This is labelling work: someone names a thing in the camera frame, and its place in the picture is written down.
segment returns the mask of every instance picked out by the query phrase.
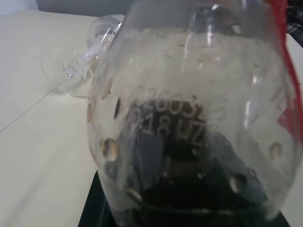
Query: white table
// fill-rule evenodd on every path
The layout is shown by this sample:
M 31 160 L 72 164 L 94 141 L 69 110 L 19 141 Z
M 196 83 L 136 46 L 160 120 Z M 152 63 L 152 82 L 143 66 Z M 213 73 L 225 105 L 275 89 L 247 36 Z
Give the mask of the white table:
M 0 18 L 1 227 L 79 222 L 96 171 L 87 146 L 87 103 L 57 94 L 39 55 L 54 43 L 85 49 L 94 19 L 31 10 Z M 303 49 L 292 38 L 288 45 L 303 81 Z M 303 168 L 283 208 L 292 227 L 302 227 L 302 189 Z

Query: black base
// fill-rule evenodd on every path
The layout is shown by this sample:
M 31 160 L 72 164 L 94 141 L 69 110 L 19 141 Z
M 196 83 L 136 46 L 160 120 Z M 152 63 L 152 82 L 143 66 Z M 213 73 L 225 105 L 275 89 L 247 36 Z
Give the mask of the black base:
M 96 173 L 78 227 L 117 227 Z M 271 227 L 290 227 L 280 213 Z

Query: glass flask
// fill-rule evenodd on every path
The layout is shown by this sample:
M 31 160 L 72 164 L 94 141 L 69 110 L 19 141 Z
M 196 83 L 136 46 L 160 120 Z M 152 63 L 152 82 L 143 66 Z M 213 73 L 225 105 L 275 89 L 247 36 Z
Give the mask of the glass flask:
M 93 79 L 89 149 L 120 227 L 263 227 L 301 161 L 301 106 L 262 1 L 133 5 Z
M 87 97 L 96 59 L 103 58 L 123 19 L 123 15 L 96 19 L 88 29 L 88 49 L 83 54 L 63 46 L 45 48 L 40 65 L 47 80 L 64 94 Z

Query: white wall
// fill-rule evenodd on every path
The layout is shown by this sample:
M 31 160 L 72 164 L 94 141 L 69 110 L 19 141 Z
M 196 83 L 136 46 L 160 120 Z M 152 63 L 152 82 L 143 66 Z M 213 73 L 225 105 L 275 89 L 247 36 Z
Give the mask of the white wall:
M 38 9 L 36 0 L 0 0 L 0 16 L 23 9 Z

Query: red fabric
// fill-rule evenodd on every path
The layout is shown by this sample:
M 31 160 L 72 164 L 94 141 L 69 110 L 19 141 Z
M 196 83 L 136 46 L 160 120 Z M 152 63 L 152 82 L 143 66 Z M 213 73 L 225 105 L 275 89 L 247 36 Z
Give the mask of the red fabric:
M 301 100 L 301 92 L 300 92 L 300 87 L 299 87 L 299 81 L 296 76 L 292 61 L 289 57 L 287 47 L 286 47 L 286 26 L 287 26 L 287 18 L 286 18 L 286 10 L 287 10 L 287 0 L 266 0 L 272 7 L 273 12 L 275 14 L 275 21 L 278 27 L 278 32 L 279 32 L 279 39 L 281 42 L 281 47 L 282 47 L 282 52 L 283 52 L 283 57 L 285 64 L 288 68 L 289 74 L 291 76 L 294 89 L 295 89 L 295 113 L 297 117 L 297 122 L 299 123 L 299 130 L 300 130 L 300 140 L 301 143 L 303 144 L 303 111 L 302 111 L 302 100 Z M 278 122 L 285 127 L 286 129 L 289 130 L 289 132 L 294 135 L 294 130 L 292 127 L 290 127 L 290 122 L 291 122 L 292 115 L 291 111 L 289 108 L 285 110 L 283 115 L 280 117 Z

